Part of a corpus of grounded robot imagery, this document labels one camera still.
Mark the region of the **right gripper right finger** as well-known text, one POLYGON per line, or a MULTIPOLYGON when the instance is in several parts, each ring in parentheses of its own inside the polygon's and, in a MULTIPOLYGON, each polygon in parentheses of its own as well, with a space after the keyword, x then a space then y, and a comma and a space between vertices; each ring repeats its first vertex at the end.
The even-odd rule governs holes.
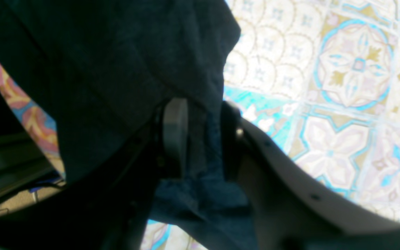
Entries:
POLYGON ((260 250, 400 250, 400 223, 332 192, 224 101, 225 178, 251 206, 260 250))

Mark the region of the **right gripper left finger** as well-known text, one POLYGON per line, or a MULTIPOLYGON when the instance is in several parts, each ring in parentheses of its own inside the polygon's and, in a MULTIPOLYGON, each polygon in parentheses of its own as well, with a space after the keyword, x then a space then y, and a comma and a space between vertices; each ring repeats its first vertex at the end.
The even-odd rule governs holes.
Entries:
POLYGON ((188 104, 173 98, 102 166, 45 200, 0 217, 0 250, 138 250, 161 180, 180 180, 188 104))

